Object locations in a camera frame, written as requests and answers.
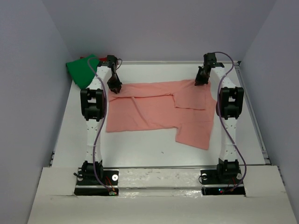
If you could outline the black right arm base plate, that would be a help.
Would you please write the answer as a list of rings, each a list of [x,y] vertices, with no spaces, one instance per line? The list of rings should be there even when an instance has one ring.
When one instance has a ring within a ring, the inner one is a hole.
[[[216,169],[204,169],[200,171],[198,181],[201,184],[203,196],[222,196],[222,195],[245,195],[245,187],[240,182],[242,174],[238,173],[233,177],[220,179]]]

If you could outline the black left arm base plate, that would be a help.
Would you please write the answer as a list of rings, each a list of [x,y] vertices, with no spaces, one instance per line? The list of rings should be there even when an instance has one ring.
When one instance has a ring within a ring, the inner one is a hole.
[[[103,178],[100,184],[95,178],[92,172],[90,176],[83,177],[83,172],[81,169],[76,176],[76,185],[74,189],[74,194],[76,196],[118,196],[118,180],[119,180],[119,170],[117,169],[104,169]]]

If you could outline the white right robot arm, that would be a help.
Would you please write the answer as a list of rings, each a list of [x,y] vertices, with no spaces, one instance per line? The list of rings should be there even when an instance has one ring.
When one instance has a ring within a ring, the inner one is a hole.
[[[219,80],[217,89],[216,113],[222,126],[221,152],[215,169],[202,170],[199,181],[203,185],[226,184],[236,181],[241,173],[237,156],[240,155],[235,142],[236,123],[242,113],[244,89],[236,86],[230,78],[232,67],[226,72],[224,64],[216,59],[216,52],[204,54],[203,66],[199,67],[195,85],[208,84],[211,72]]]

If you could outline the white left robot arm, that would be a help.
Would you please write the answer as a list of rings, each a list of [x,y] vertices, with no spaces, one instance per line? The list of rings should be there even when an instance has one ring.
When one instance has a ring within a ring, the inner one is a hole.
[[[102,156],[100,151],[100,133],[107,116],[107,91],[103,82],[104,77],[110,71],[111,77],[107,81],[107,86],[113,93],[121,91],[122,82],[117,75],[118,61],[114,55],[108,55],[105,60],[100,60],[96,69],[92,68],[90,61],[94,57],[87,59],[87,65],[94,73],[94,79],[88,87],[80,91],[81,112],[86,121],[87,145],[85,161],[78,173],[81,179],[88,179],[92,184],[101,184],[104,176]]]

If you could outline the pink t shirt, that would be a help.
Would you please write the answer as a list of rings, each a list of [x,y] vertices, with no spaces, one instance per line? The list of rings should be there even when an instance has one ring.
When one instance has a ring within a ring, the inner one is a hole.
[[[209,149],[216,107],[210,83],[124,84],[120,93],[108,94],[108,101],[108,133],[176,128],[176,142]]]

